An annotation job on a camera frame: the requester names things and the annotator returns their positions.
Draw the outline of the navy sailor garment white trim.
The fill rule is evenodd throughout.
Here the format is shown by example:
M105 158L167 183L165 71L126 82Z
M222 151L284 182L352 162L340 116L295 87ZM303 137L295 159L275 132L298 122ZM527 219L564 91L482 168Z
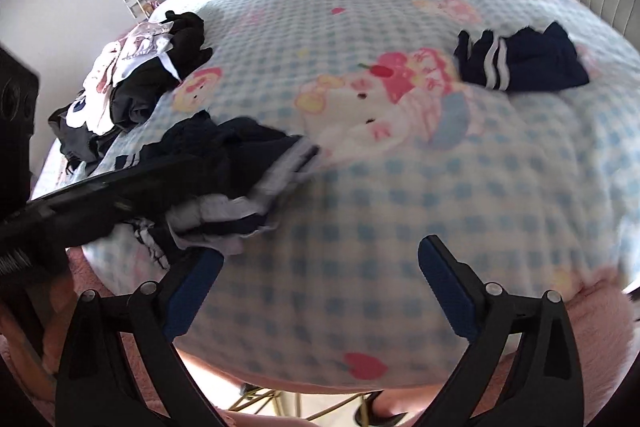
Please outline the navy sailor garment white trim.
M174 124L162 139L120 155L118 170L177 161L167 180L147 191L132 220L134 236L167 269L189 248L242 254L244 239L270 231L290 194L319 164L320 147L236 117L217 124L205 110Z

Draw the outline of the black and white clothes pile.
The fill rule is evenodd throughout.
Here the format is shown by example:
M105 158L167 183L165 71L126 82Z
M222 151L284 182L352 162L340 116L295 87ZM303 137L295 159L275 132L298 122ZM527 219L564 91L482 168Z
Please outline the black and white clothes pile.
M168 11L160 22L142 22L107 43L75 100L48 119L66 170L92 171L120 134L144 124L165 93L212 57L204 41L201 17Z

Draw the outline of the folded navy striped clothes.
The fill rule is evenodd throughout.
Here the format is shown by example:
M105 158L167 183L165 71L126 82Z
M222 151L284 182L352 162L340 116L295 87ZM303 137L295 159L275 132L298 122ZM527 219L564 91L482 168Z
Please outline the folded navy striped clothes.
M559 92L589 83L574 43L557 22L509 37L486 29L476 41L461 31L454 57L464 82L491 91Z

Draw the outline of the blue checkered cartoon blanket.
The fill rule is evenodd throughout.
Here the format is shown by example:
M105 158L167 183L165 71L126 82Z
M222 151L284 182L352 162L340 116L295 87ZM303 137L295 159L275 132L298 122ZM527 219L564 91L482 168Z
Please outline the blue checkered cartoon blanket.
M99 165L199 110L322 150L274 230L231 257L178 347L288 389L444 381L462 355L416 261L435 234L513 294L639 277L639 54L578 0L167 0L213 49ZM459 32L559 23L590 80L503 94L459 80Z

